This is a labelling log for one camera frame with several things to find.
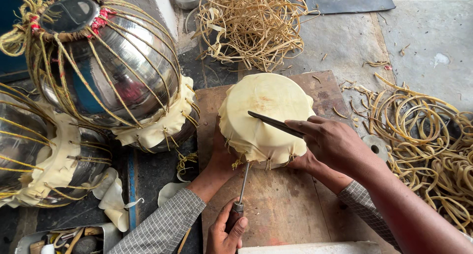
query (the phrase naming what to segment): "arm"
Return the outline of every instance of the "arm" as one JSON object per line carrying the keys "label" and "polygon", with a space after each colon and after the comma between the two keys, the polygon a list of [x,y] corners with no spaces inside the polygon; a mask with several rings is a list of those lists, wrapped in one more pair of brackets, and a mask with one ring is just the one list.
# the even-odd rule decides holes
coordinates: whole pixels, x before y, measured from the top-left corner
{"label": "arm", "polygon": [[228,179],[241,172],[241,168],[232,170],[231,164],[236,157],[225,148],[218,123],[217,120],[212,158],[207,167],[187,188],[179,190],[123,238],[109,254],[172,253],[206,203]]}
{"label": "arm", "polygon": [[399,181],[349,126],[316,116],[286,124],[305,134],[318,160],[368,190],[404,253],[473,253],[473,245]]}
{"label": "arm", "polygon": [[318,161],[309,149],[306,154],[297,157],[287,166],[306,171],[319,180],[365,221],[382,239],[393,245],[396,250],[400,250],[393,233],[371,201],[368,191],[358,182]]}

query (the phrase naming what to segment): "tool handle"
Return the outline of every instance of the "tool handle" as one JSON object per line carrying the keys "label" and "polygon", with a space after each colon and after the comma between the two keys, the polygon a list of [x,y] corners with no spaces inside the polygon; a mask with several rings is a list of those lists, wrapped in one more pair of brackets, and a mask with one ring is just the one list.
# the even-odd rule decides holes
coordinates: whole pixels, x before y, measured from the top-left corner
{"label": "tool handle", "polygon": [[230,210],[230,215],[228,216],[228,220],[225,227],[225,233],[230,234],[230,231],[235,226],[235,223],[243,217],[243,210],[237,211],[234,208]]}

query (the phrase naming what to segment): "wooden board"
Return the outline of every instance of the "wooden board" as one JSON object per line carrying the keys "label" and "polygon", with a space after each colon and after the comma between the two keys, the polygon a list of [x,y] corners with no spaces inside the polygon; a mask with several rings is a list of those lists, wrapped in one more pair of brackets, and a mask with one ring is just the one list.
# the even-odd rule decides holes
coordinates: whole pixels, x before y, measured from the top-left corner
{"label": "wooden board", "polygon": [[[352,125],[351,120],[341,118],[333,111],[335,107],[341,114],[350,115],[332,71],[310,72],[289,78],[314,98],[313,109],[318,116]],[[200,170],[210,160],[215,117],[230,86],[196,91],[201,109],[197,129]],[[222,206],[239,195],[241,184],[241,175],[230,179],[202,212],[204,251],[209,226]],[[340,207],[337,197],[325,186],[307,173],[291,168],[251,170],[245,187],[244,203],[245,216],[249,220],[243,237],[244,246],[336,242],[352,238],[382,241],[361,219],[351,211],[342,209],[344,207]]]}

